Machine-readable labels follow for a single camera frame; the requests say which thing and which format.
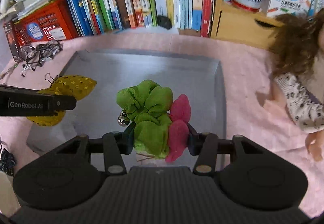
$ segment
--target silver bell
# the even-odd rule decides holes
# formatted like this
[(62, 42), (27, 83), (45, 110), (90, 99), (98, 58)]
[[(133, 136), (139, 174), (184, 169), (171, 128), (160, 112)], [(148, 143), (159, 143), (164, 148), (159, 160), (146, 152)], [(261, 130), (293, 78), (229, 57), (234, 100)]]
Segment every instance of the silver bell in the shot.
[(125, 111), (121, 111), (117, 121), (120, 126), (126, 127), (127, 125), (129, 125), (129, 119), (127, 118)]

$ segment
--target gray tray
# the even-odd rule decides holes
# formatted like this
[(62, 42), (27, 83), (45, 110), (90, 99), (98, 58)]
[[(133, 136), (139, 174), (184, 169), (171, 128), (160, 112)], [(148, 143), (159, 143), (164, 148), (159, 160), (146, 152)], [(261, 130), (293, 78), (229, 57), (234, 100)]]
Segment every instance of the gray tray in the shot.
[[(99, 138), (107, 132), (123, 131), (117, 123), (121, 108), (116, 93), (123, 88), (151, 79), (162, 87), (170, 87), (173, 99), (186, 94), (192, 116), (190, 124), (198, 132), (212, 132), (226, 138), (226, 97), (219, 60), (137, 50), (80, 51), (75, 54), (62, 75), (83, 75), (96, 80), (93, 92), (67, 111), (63, 121), (53, 127), (33, 125), (27, 143), (39, 153), (47, 152), (77, 134)], [(123, 155), (127, 169), (136, 162), (136, 152)], [(192, 169), (196, 158), (186, 149), (170, 165), (186, 165)], [(103, 170), (103, 156), (92, 156), (91, 163)]]

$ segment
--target red plastic crate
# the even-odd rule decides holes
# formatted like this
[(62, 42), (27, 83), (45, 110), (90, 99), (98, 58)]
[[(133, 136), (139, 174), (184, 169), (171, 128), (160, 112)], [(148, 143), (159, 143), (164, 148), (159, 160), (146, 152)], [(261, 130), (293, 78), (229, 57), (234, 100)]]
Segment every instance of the red plastic crate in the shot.
[(78, 37), (67, 0), (53, 0), (14, 25), (19, 46)]

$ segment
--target pink blanket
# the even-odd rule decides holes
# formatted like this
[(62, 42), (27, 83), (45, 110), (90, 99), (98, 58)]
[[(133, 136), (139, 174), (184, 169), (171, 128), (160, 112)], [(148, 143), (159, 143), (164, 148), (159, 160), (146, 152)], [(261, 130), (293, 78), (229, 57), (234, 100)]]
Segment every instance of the pink blanket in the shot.
[[(158, 50), (220, 59), (226, 88), (227, 137), (242, 134), (301, 168), (308, 178), (308, 190), (301, 203), (301, 209), (309, 216), (319, 215), (324, 210), (324, 162), (312, 161), (304, 147), (306, 135), (288, 116), (279, 119), (260, 105), (270, 90), (271, 67), (269, 53), (265, 50), (190, 36), (107, 34), (66, 41), (63, 52), (53, 62), (47, 62), (36, 72), (28, 73), (24, 79), (20, 77), (18, 68), (10, 77), (8, 85), (34, 89), (47, 87), (49, 84), (44, 81), (46, 72), (50, 72), (52, 76), (60, 73), (75, 50), (97, 48)], [(24, 126), (24, 130), (18, 130), (17, 123), (12, 120), (18, 120), (18, 125)], [(12, 131), (6, 129), (7, 122), (11, 122)], [(29, 129), (30, 123), (24, 118), (0, 119), (2, 136), (9, 135), (9, 142), (10, 139), (13, 141), (20, 138), (20, 143), (23, 143)], [(12, 143), (11, 146), (13, 149), (10, 150), (17, 156), (20, 167), (35, 158), (26, 150), (19, 153), (23, 148), (22, 144)]]

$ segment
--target yellow sequined bow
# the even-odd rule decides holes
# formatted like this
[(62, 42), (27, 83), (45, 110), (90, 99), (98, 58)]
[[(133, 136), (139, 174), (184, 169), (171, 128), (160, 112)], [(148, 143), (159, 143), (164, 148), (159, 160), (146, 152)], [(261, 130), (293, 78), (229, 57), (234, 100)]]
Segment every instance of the yellow sequined bow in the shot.
[[(83, 76), (63, 76), (56, 79), (48, 89), (39, 90), (38, 93), (50, 95), (68, 95), (76, 100), (88, 96), (96, 86), (97, 81)], [(27, 117), (28, 120), (40, 126), (53, 126), (58, 124), (64, 117), (65, 111), (55, 111), (56, 116), (34, 116)]]

